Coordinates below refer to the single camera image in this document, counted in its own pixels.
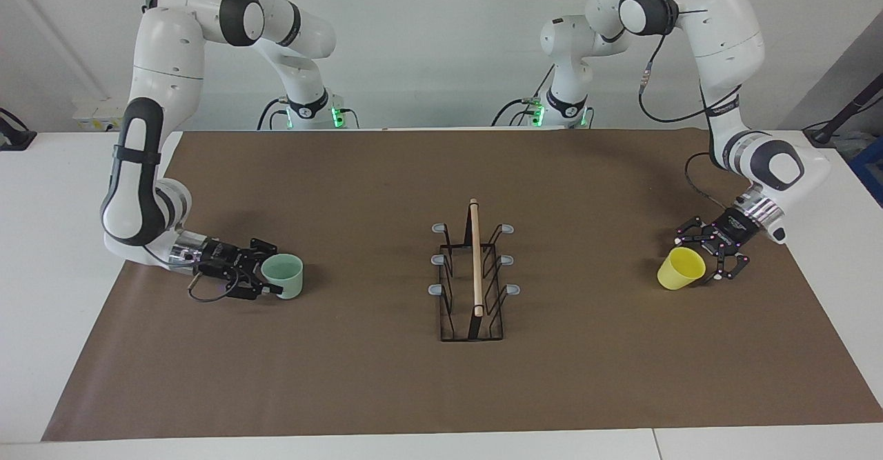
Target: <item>table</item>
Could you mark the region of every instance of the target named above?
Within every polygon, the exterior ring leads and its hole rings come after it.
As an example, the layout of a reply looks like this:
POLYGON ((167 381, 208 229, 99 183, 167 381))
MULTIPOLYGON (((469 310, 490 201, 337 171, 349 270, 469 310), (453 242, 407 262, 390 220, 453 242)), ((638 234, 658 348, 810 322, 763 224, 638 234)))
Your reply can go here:
MULTIPOLYGON (((798 132, 775 135, 804 143, 798 132)), ((168 140, 166 163, 177 140, 168 140)), ((104 249, 98 219, 115 141, 113 134, 41 134, 27 152, 0 155, 0 443, 18 443, 0 445, 0 457, 883 456, 883 425, 35 444, 123 263, 104 249)), ((883 244, 883 210, 835 151, 823 151, 833 162, 831 177, 789 217, 788 248, 883 401, 883 270, 874 257, 883 244)))

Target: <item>power outlet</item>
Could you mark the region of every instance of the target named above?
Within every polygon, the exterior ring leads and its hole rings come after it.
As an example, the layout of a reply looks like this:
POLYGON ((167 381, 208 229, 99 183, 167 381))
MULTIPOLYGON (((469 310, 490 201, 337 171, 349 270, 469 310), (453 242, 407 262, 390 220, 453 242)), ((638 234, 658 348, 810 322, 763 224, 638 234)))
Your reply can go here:
POLYGON ((73 120, 82 130, 110 132, 123 127, 124 108, 113 99, 78 103, 73 120))

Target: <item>plastic cup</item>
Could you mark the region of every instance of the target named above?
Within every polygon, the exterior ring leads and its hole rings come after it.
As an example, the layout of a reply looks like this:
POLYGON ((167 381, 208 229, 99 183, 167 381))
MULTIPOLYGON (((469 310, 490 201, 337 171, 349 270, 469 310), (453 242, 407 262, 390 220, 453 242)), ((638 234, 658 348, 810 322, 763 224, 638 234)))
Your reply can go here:
POLYGON ((666 290, 680 290, 706 274, 706 262, 690 248, 671 250, 659 268, 656 279, 666 290))
POLYGON ((270 284, 281 287, 280 299, 293 299, 304 288, 303 260, 288 253, 273 255, 261 264, 261 274, 270 284))

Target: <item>wooden rod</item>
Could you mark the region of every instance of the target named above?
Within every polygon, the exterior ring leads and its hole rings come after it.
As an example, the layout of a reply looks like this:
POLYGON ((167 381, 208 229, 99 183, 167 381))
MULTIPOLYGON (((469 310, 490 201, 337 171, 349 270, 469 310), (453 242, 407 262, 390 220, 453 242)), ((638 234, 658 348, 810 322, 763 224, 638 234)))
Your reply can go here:
POLYGON ((475 316, 485 316, 484 288, 482 287, 482 234, 479 231, 479 200, 469 200, 469 216, 473 222, 473 294, 475 316))

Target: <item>brown paper mat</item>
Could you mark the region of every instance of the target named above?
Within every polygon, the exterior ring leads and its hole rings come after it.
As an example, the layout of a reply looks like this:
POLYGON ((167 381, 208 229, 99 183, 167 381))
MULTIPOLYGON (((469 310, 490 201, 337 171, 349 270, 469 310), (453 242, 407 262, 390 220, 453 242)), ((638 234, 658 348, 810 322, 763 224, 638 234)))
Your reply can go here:
MULTIPOLYGON (((678 131, 189 133, 168 175, 187 226, 305 259, 299 299, 187 299, 127 263, 46 441, 883 421, 788 249, 758 237, 737 281, 676 293, 672 228, 715 206, 678 131), (439 343, 426 294, 470 197, 516 264, 506 340, 439 343)), ((695 162, 726 202, 738 177, 695 162)))

